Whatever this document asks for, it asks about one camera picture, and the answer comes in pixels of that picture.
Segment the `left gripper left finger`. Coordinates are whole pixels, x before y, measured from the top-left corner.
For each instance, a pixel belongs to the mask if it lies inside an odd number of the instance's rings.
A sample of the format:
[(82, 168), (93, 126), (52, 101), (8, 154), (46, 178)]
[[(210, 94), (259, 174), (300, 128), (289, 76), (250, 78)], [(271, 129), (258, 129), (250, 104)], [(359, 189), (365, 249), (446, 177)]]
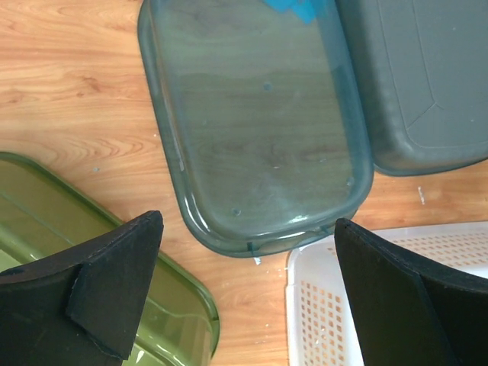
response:
[(148, 211), (1, 273), (3, 365), (121, 365), (130, 357), (163, 233)]

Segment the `translucent teal plastic tub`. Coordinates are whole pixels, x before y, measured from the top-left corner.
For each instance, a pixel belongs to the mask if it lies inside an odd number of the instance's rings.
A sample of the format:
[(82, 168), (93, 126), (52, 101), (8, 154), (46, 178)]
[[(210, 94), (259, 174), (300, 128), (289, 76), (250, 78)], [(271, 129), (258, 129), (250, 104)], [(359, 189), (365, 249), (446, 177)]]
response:
[(374, 174), (335, 2), (310, 24), (263, 1), (144, 1), (138, 41), (182, 218), (251, 258), (333, 233)]

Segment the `white perforated plastic basket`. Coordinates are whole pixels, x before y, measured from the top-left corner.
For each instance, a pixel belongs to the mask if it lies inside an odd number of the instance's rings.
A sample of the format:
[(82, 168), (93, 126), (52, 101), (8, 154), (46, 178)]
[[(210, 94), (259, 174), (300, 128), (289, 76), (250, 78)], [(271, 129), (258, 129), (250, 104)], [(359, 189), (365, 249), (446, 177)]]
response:
[[(376, 235), (443, 265), (487, 276), (486, 222), (378, 230)], [(361, 365), (333, 237), (293, 250), (287, 269), (289, 363)]]

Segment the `dark grey plastic tub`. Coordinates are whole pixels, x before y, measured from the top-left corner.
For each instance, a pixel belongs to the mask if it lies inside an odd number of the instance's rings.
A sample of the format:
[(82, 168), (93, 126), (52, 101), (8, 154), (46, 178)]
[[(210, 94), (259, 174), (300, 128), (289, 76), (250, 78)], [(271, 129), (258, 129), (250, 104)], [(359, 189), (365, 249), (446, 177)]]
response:
[(336, 4), (378, 171), (428, 175), (487, 158), (487, 3)]

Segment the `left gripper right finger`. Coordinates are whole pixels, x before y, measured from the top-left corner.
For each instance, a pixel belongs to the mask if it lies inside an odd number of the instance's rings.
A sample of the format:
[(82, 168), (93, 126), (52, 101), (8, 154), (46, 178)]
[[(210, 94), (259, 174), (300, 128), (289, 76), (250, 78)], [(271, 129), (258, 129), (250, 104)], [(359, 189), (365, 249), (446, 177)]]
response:
[(485, 365), (487, 280), (349, 219), (335, 250), (366, 365)]

